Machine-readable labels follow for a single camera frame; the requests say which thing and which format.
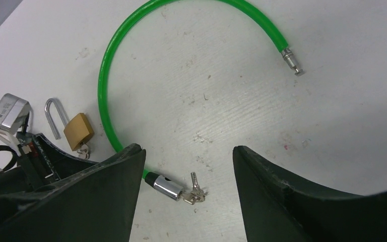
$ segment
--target bunch of keys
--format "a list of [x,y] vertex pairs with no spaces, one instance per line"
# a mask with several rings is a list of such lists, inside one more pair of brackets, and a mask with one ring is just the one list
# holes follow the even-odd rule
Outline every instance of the bunch of keys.
[[181,198],[183,201],[193,205],[195,203],[201,203],[206,200],[206,195],[208,192],[205,192],[200,188],[198,184],[197,174],[195,172],[190,173],[190,178],[192,179],[192,191],[190,193],[183,193]]

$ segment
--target brass padlock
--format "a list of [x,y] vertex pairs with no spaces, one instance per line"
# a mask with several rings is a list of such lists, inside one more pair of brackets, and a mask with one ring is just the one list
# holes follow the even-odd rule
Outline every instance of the brass padlock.
[[87,143],[94,135],[90,122],[83,113],[78,113],[64,128],[64,135],[73,151]]

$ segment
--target white table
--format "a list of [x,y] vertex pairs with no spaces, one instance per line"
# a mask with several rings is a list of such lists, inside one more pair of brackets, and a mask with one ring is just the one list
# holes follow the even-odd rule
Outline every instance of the white table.
[[[43,113],[58,97],[70,117],[89,116],[91,159],[109,157],[99,66],[114,31],[144,2],[23,0],[0,27],[0,98],[29,100],[33,132],[70,152]],[[109,84],[118,136],[148,151],[150,170],[187,187],[196,171],[210,191],[191,206],[142,183],[132,241],[244,241],[237,145],[331,188],[387,190],[387,1],[251,2],[285,35],[305,75],[293,75],[255,22],[215,1],[157,10],[118,50]],[[8,159],[0,154],[0,167]]]

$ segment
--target open padlock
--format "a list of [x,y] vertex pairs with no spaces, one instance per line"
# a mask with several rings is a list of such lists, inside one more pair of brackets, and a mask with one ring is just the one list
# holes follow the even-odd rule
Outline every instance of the open padlock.
[[66,136],[66,139],[68,140],[69,146],[73,151],[79,150],[78,153],[80,154],[80,157],[83,155],[82,158],[88,159],[89,148],[86,146],[86,143],[93,137],[94,131],[87,117],[83,113],[78,113],[72,120],[68,122],[66,113],[64,112],[63,106],[59,100],[56,98],[48,99],[45,103],[45,116],[56,140],[60,139],[60,133],[58,132],[57,127],[55,126],[55,123],[49,113],[49,107],[51,103],[54,103],[55,108],[57,109],[57,113],[63,122],[63,132]]

